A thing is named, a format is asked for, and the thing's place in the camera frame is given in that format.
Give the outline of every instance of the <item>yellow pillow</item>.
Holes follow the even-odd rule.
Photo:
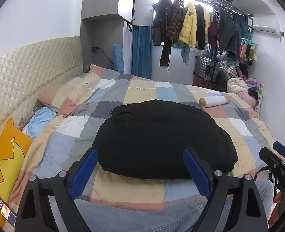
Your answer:
[[[12,118],[7,119],[0,136],[0,198],[6,203],[32,141],[14,126]],[[5,218],[0,214],[0,226],[4,223]]]

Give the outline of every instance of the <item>pink pillow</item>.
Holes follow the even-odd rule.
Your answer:
[[[247,92],[241,91],[236,93],[239,97],[243,99],[244,102],[248,103],[253,109],[256,106],[256,99],[251,97]]]

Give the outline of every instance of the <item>quilted headboard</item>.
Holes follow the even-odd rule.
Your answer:
[[[82,72],[79,36],[29,44],[0,57],[0,134],[8,117],[24,127],[40,107],[40,91]]]

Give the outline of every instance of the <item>hand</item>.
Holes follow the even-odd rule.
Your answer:
[[[283,199],[283,194],[284,194],[284,192],[282,192],[282,191],[279,192],[273,200],[273,203],[277,203],[277,205],[274,208],[274,210],[272,211],[271,217],[268,221],[269,227],[272,227],[277,222],[277,220],[279,220],[279,218],[280,218],[279,209],[280,209],[281,201]]]

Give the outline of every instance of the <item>phone screen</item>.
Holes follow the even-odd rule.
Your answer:
[[[0,213],[4,218],[15,227],[17,215],[0,198]]]

